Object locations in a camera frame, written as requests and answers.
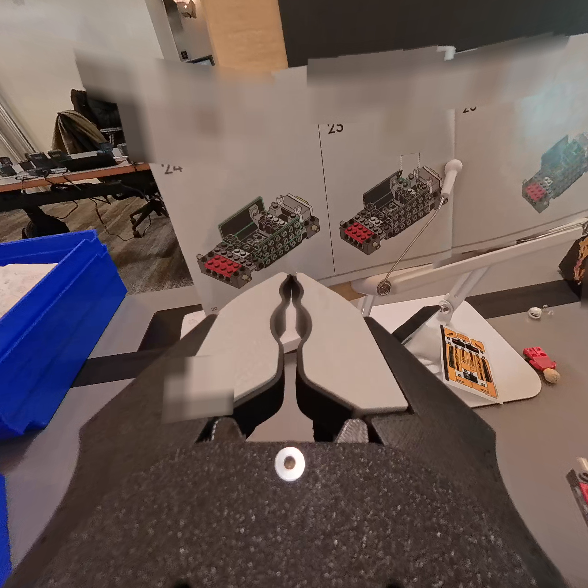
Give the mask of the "white folded paper sheet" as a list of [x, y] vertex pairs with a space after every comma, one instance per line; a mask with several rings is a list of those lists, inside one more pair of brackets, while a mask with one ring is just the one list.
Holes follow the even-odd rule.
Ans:
[[13, 263], [1, 267], [1, 318], [57, 263]]

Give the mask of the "orange sticker sheet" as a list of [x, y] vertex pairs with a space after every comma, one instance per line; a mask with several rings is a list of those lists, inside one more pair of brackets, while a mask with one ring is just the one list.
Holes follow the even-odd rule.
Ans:
[[482, 342], [440, 326], [442, 381], [455, 391], [502, 404]]

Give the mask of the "black toy car set box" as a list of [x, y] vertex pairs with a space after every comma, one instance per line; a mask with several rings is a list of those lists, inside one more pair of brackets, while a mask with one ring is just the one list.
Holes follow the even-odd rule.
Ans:
[[575, 240], [558, 265], [562, 279], [579, 299], [585, 298], [583, 286], [587, 283], [584, 277], [587, 267], [587, 235]]

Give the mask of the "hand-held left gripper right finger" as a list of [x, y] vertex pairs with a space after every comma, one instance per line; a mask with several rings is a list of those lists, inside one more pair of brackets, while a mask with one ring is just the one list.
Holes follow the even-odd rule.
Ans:
[[364, 317], [304, 273], [293, 276], [296, 399], [307, 417], [405, 412], [406, 400]]

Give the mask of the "white book stand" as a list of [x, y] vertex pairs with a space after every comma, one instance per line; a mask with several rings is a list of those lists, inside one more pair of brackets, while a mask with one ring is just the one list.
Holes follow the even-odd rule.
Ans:
[[[228, 302], [215, 302], [215, 308], [206, 311], [212, 318], [243, 291], [254, 287], [252, 272], [266, 268], [263, 254], [269, 254], [270, 262], [277, 261], [305, 237], [318, 232], [308, 202], [290, 200], [293, 205], [285, 204], [280, 197], [269, 212], [261, 210], [261, 199], [249, 203], [236, 216], [247, 216], [253, 239], [243, 241], [229, 233], [206, 252], [197, 251], [195, 260], [202, 276], [235, 289]], [[465, 299], [491, 266], [580, 236], [586, 220], [580, 217], [508, 247], [393, 270], [389, 275], [373, 275], [352, 283], [364, 297], [358, 310], [407, 401], [408, 385], [401, 384], [401, 368], [408, 368], [410, 382], [431, 372], [433, 383], [440, 383], [442, 391], [452, 389], [442, 381], [441, 325], [482, 342], [503, 403], [537, 396], [541, 382], [536, 370]], [[471, 408], [494, 404], [469, 393], [453, 392]]]

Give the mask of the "toy brick car model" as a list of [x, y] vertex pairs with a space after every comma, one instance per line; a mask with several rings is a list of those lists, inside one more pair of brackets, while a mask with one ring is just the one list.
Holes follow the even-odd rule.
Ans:
[[587, 458], [578, 457], [577, 467], [572, 468], [565, 478], [587, 525]]

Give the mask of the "dark grey partition panel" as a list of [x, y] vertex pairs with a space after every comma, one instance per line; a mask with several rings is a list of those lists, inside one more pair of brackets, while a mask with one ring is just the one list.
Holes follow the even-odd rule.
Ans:
[[587, 32], [587, 1], [278, 1], [290, 67], [315, 58], [450, 45], [468, 50]]

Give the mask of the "red toy brick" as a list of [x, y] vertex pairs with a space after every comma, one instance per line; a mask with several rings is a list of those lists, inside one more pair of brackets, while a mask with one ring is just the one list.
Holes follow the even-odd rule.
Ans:
[[540, 347], [523, 349], [525, 360], [537, 371], [556, 370], [556, 362]]

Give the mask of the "instruction booklet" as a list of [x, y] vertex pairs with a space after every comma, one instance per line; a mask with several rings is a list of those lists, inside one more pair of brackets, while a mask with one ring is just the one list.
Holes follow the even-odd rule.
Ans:
[[542, 99], [469, 107], [392, 129], [280, 123], [190, 164], [152, 166], [204, 312], [277, 273], [326, 285], [511, 243], [587, 210], [587, 110]]

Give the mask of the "tan coat on chair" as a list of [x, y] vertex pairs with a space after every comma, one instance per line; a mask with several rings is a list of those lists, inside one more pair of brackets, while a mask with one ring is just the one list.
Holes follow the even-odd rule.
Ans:
[[72, 108], [56, 115], [52, 149], [67, 154], [117, 147], [126, 143], [118, 106], [89, 96], [85, 90], [70, 91]]

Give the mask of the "long background table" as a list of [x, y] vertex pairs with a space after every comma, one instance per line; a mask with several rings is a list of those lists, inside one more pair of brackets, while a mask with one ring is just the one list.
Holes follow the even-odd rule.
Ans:
[[34, 153], [24, 166], [1, 166], [13, 171], [1, 176], [1, 213], [111, 196], [147, 198], [158, 195], [149, 164], [129, 162], [112, 151], [79, 153], [52, 160]]

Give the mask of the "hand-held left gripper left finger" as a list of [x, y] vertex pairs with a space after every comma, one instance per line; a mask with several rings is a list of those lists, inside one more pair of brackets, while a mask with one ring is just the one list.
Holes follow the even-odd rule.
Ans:
[[288, 279], [279, 273], [219, 311], [195, 354], [197, 398], [214, 408], [237, 409], [280, 379]]

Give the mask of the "black office chair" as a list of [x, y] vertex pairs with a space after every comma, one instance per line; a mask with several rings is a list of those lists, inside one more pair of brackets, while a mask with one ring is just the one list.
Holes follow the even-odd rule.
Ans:
[[132, 235], [136, 239], [143, 236], [144, 233], [139, 231], [139, 227], [146, 220], [151, 222], [151, 214], [154, 213], [158, 217], [165, 217], [169, 219], [168, 211], [160, 195], [156, 194], [145, 196], [144, 200], [145, 203], [129, 215]]

